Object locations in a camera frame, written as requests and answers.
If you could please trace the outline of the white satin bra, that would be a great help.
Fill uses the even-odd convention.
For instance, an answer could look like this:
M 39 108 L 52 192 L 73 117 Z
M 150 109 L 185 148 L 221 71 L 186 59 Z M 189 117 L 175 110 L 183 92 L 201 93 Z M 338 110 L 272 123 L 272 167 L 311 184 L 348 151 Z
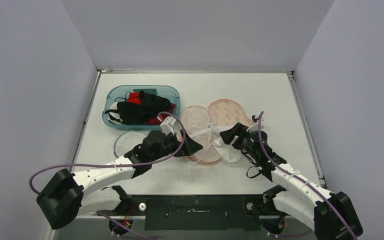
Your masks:
M 202 149 L 192 156 L 188 161 L 193 165 L 213 165 L 220 161 L 229 164 L 237 163 L 241 158 L 241 152 L 224 143 L 220 133 L 230 129 L 229 126 L 219 126 L 210 123 L 206 126 L 190 126 L 187 134 L 195 142 L 202 145 Z

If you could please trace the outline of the peach floral padded bra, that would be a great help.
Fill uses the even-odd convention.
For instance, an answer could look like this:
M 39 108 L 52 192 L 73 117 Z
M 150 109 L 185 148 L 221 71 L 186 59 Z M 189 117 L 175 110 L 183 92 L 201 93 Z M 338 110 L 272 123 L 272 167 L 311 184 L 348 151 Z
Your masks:
M 186 133 L 188 127 L 204 127 L 208 124 L 229 126 L 230 128 L 236 123 L 241 123 L 248 127 L 252 124 L 243 107 L 230 99 L 216 100 L 208 108 L 200 105 L 188 106 L 181 112 L 180 120 L 186 129 Z

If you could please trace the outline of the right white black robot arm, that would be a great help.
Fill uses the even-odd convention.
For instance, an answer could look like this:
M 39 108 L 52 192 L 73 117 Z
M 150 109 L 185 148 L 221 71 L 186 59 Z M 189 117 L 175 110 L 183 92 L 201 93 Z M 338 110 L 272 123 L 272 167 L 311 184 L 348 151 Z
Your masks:
M 261 129 L 237 123 L 219 132 L 224 144 L 241 151 L 258 172 L 275 184 L 263 193 L 264 211 L 282 212 L 310 228 L 318 240 L 356 240 L 364 230 L 350 197 L 312 182 L 268 145 Z

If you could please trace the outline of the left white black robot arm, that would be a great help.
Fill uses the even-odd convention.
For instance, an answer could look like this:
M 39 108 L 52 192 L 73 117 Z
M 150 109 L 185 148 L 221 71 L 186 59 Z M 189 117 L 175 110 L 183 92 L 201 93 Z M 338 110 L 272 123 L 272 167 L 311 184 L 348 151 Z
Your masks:
M 189 157 L 202 149 L 188 135 L 179 141 L 174 133 L 153 130 L 142 143 L 102 167 L 57 171 L 36 202 L 53 230 L 67 226 L 77 216 L 101 210 L 121 216 L 129 210 L 129 201 L 123 188 L 114 185 L 116 182 L 144 174 L 160 159 Z

